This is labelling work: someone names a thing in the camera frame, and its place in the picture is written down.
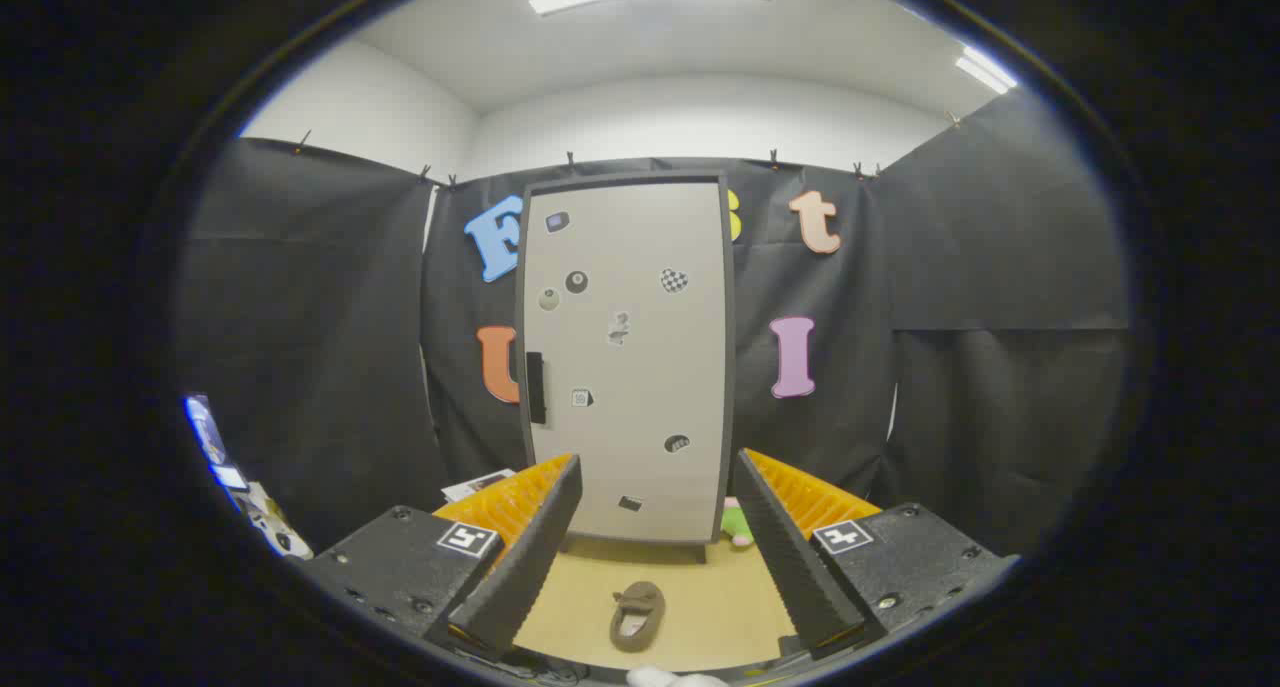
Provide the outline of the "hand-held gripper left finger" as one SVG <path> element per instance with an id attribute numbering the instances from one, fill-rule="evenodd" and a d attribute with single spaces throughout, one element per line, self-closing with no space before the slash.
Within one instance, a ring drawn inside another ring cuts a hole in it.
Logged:
<path id="1" fill-rule="evenodd" d="M 577 455 L 554 455 L 436 510 L 392 507 L 300 569 L 402 640 L 495 661 L 515 646 L 581 496 Z"/>

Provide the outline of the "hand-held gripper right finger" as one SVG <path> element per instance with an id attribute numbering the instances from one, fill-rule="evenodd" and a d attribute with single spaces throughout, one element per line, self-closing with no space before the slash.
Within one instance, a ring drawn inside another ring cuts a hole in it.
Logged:
<path id="1" fill-rule="evenodd" d="M 815 658 L 923 626 L 997 585 L 1020 560 L 919 503 L 878 508 L 741 450 L 733 487 L 803 647 Z"/>

